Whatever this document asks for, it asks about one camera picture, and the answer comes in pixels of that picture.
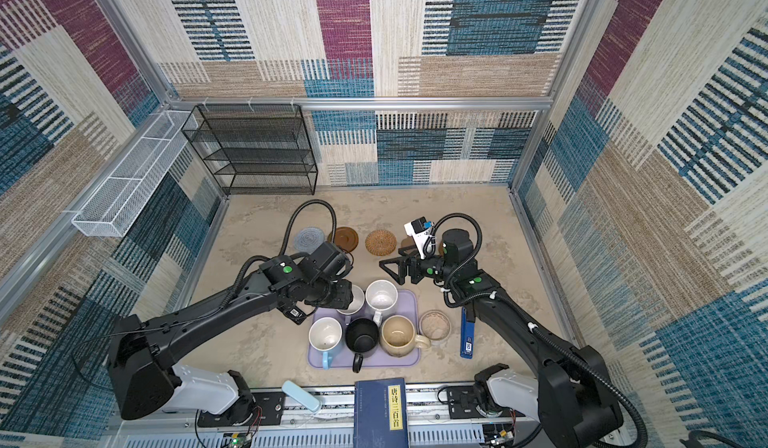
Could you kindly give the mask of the brown flower-shaped coaster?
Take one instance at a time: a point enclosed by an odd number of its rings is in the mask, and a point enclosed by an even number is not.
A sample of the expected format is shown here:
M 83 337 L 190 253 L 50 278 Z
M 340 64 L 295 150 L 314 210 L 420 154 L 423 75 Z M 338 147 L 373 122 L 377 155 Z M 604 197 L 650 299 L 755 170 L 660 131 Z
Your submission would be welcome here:
M 398 250 L 400 254 L 407 254 L 416 251 L 417 243 L 414 241 L 412 236 L 407 236 L 401 241 L 400 248 Z

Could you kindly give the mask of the white mug purple outside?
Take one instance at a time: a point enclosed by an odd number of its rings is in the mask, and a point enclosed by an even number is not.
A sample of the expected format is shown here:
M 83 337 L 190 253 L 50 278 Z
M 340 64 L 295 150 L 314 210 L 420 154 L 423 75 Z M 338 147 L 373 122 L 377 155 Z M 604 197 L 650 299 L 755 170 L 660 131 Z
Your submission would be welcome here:
M 345 309 L 337 309 L 337 312 L 343 316 L 351 317 L 357 314 L 365 305 L 365 293 L 357 285 L 353 284 L 351 287 L 352 301 Z

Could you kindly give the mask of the woven rattan round coaster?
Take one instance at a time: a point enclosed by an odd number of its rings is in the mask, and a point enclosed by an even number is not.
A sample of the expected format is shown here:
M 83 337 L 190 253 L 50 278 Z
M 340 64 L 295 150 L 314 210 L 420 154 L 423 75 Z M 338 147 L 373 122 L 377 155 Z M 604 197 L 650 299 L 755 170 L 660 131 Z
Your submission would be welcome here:
M 396 250 L 398 241 L 395 235 L 385 229 L 377 229 L 368 234 L 365 239 L 366 250 L 378 257 L 386 256 Z

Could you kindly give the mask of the white mug blue handle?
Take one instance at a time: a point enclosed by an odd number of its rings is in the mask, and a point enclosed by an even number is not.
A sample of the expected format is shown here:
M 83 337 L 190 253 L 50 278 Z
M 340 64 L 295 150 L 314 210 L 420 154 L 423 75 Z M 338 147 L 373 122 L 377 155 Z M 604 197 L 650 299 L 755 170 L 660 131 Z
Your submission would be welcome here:
M 310 358 L 316 361 L 316 367 L 329 370 L 333 361 L 342 351 L 344 331 L 341 323 L 333 317 L 323 317 L 315 321 L 309 329 Z

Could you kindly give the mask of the white ceramic mug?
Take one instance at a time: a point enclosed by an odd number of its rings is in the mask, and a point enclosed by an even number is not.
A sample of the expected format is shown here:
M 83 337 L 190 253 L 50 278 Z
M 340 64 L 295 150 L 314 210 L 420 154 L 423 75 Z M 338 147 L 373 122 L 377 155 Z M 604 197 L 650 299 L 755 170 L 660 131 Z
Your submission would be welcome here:
M 396 313 L 399 299 L 397 287 L 387 280 L 375 280 L 365 290 L 365 314 L 377 325 Z

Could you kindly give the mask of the brown wooden round coaster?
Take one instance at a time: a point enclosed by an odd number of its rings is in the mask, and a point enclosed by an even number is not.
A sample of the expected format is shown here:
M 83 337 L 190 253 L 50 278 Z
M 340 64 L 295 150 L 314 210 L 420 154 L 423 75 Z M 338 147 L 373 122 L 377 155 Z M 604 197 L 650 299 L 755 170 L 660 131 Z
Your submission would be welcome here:
M 332 241 L 345 252 L 352 253 L 358 246 L 359 236 L 355 229 L 342 226 L 338 227 L 333 234 L 329 234 L 327 240 Z

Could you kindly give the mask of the grey-blue woven round coaster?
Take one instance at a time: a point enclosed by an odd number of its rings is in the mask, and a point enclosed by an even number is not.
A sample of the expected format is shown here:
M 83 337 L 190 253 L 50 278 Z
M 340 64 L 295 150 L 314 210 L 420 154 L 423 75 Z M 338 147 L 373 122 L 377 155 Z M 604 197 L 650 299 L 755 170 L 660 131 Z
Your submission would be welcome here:
M 318 227 L 301 229 L 293 238 L 295 252 L 312 253 L 326 241 L 326 235 Z

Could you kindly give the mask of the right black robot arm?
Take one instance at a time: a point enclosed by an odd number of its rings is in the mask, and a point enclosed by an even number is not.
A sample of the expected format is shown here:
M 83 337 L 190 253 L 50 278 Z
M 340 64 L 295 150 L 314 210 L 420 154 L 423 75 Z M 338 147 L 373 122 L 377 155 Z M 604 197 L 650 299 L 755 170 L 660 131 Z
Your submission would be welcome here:
M 532 417 L 557 447 L 604 447 L 606 437 L 630 418 L 634 447 L 649 441 L 638 409 L 611 381 L 603 357 L 592 347 L 577 348 L 542 326 L 519 306 L 500 282 L 479 268 L 483 236 L 475 232 L 442 231 L 446 217 L 432 223 L 424 217 L 405 224 L 413 245 L 379 266 L 399 285 L 429 278 L 449 308 L 467 308 L 472 320 L 495 330 L 523 359 L 535 377 Z

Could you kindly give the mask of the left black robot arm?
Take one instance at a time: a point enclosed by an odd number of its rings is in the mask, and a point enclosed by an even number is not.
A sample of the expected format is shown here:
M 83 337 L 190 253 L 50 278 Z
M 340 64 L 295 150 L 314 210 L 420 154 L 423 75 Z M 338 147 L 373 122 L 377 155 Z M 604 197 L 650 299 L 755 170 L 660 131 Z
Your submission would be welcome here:
M 231 286 L 197 303 L 147 321 L 119 319 L 108 350 L 107 371 L 119 413 L 126 421 L 159 410 L 198 410 L 242 425 L 257 403 L 241 373 L 211 372 L 181 360 L 210 339 L 273 309 L 295 324 L 307 317 L 300 304 L 346 309 L 353 300 L 347 275 L 353 265 L 334 240 L 311 253 L 253 255 Z

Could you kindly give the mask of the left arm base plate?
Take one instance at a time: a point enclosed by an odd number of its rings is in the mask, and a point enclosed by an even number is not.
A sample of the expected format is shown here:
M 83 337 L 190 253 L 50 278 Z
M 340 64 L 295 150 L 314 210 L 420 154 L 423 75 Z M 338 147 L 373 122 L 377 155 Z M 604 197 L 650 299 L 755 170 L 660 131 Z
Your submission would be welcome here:
M 257 424 L 279 425 L 282 419 L 286 395 L 282 391 L 253 392 L 250 397 L 238 399 L 220 415 L 203 411 L 197 416 L 200 428 L 221 428 Z

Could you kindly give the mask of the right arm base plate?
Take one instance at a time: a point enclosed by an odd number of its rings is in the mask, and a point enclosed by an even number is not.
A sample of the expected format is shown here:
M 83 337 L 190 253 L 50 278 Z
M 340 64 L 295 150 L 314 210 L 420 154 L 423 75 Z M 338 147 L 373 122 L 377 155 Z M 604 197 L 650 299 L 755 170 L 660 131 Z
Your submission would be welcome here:
M 496 403 L 479 385 L 448 385 L 438 389 L 437 400 L 448 407 L 451 419 L 513 418 L 524 414 Z

